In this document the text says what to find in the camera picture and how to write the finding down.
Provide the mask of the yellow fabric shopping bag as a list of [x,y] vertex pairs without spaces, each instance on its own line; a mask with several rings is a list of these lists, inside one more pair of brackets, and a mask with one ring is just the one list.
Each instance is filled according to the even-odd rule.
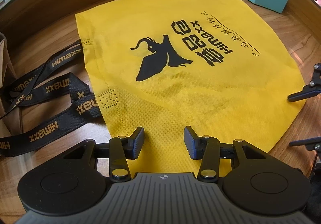
[[145,130],[131,173],[197,172],[192,127],[269,152],[304,101],[304,81],[273,29],[241,0],[115,0],[76,14],[79,40],[4,88],[10,108],[70,94],[72,105],[1,138],[1,156],[38,150],[101,117],[112,136]]

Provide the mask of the brown paper bag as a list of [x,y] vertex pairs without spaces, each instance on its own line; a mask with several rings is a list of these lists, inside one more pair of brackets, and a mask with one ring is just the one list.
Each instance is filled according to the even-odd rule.
[[[5,87],[17,79],[8,49],[7,39],[1,33],[1,116],[9,110],[10,102],[5,100]],[[18,135],[22,133],[21,113],[16,108],[10,114],[1,119],[1,137]]]

